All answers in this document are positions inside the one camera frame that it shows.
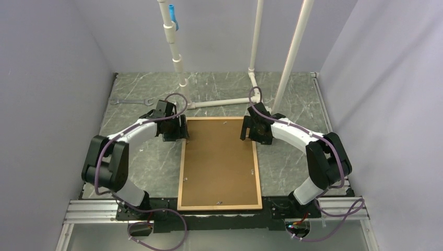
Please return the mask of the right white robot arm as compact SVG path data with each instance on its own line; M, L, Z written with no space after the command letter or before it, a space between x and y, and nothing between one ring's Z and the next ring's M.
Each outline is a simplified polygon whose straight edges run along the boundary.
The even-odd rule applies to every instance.
M309 176L288 196L288 211L294 217L306 213L308 205L328 189L343 185L344 178L352 172L346 150L336 133L314 132L280 113L271 115L261 102L251 105L243 118L240 139L246 138L262 145L281 140L306 155Z

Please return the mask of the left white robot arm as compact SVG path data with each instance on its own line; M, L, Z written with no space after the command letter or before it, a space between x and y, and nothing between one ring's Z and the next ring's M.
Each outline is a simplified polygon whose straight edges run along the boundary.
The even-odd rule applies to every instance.
M94 136L81 171L82 180L93 185L99 195L99 188L106 188L106 193L123 202L136 219L146 218L151 210L150 196L130 181L129 158L132 150L158 136L165 142L189 138L184 111L165 99L122 131Z

